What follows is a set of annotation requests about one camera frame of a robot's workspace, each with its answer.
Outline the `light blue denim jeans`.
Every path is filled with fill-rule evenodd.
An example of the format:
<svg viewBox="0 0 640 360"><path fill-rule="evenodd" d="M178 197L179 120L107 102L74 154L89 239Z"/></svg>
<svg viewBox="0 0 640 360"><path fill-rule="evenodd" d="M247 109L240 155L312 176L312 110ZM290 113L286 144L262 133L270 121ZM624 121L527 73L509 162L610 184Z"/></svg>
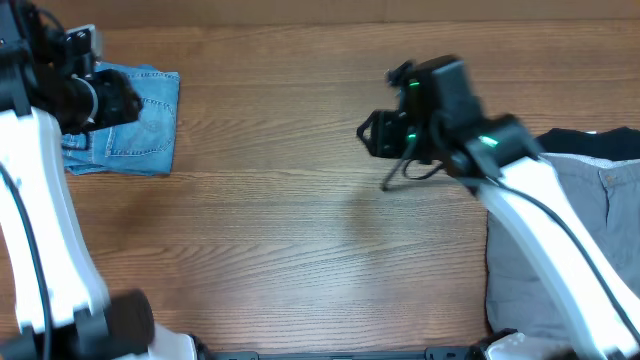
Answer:
<svg viewBox="0 0 640 360"><path fill-rule="evenodd" d="M132 123L87 135L63 136L65 170L73 175L168 175L176 145L180 75L150 65L129 67L102 62L96 69L113 69L126 75L141 98L142 110Z"/></svg>

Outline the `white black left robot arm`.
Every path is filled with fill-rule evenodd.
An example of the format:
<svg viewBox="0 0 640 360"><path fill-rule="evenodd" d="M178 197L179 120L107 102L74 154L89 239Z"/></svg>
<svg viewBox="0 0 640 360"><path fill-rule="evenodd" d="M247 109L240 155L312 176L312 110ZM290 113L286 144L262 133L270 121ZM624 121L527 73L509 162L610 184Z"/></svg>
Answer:
<svg viewBox="0 0 640 360"><path fill-rule="evenodd" d="M158 324L139 290L111 296L87 250L67 185L66 134L136 121L140 97L97 70L96 28L65 29L28 1L1 5L1 230L19 334L5 359L197 360L196 340Z"/></svg>

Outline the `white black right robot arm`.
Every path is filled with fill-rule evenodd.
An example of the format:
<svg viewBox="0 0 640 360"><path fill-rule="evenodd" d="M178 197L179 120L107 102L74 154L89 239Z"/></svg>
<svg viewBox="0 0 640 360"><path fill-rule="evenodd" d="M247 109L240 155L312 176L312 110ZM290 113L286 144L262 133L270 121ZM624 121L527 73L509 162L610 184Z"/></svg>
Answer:
<svg viewBox="0 0 640 360"><path fill-rule="evenodd" d="M394 168L439 162L514 238L568 332L564 345L536 339L530 357L639 356L639 299L616 274L567 199L537 140L512 114L485 116L462 59L409 60L386 74L395 110L358 127L368 152Z"/></svg>

